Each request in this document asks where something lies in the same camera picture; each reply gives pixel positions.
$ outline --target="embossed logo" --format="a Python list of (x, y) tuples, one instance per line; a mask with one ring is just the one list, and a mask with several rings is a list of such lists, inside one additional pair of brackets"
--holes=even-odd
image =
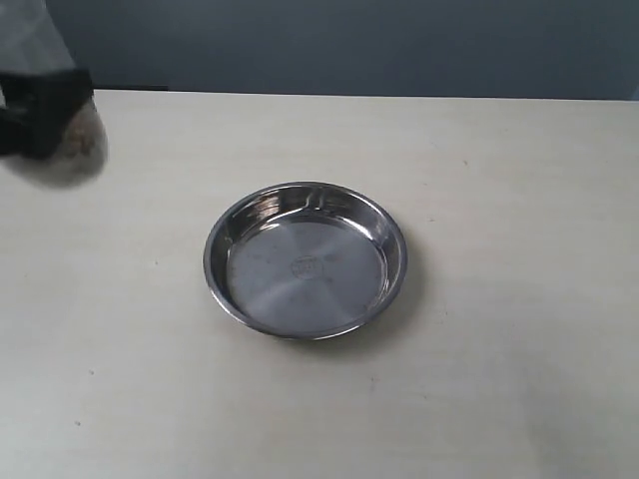
[(315, 256), (301, 256), (291, 263), (291, 272), (299, 279), (316, 279), (323, 275), (323, 265)]

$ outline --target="blue wall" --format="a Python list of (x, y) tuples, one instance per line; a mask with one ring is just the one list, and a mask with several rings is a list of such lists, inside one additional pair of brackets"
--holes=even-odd
[(48, 0), (97, 83), (629, 99), (639, 0)]

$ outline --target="stainless steel bowl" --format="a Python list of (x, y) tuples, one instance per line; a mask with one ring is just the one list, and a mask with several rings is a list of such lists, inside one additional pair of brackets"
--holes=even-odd
[(222, 308), (257, 331), (324, 339), (371, 321), (396, 297), (406, 244), (368, 198), (288, 183), (233, 205), (207, 240), (204, 269)]

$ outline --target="blurry object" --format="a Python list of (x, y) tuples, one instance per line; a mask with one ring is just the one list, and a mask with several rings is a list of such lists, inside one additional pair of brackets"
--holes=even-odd
[(0, 155), (12, 170), (62, 186), (102, 169), (106, 136), (91, 77), (76, 68), (42, 0), (0, 0), (0, 89)]

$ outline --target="table surface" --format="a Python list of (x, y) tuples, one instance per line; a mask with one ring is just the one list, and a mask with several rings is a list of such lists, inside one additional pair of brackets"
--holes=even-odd
[[(0, 476), (631, 478), (639, 104), (98, 92), (93, 182), (0, 170)], [(211, 297), (217, 217), (351, 187), (409, 244), (324, 342)]]

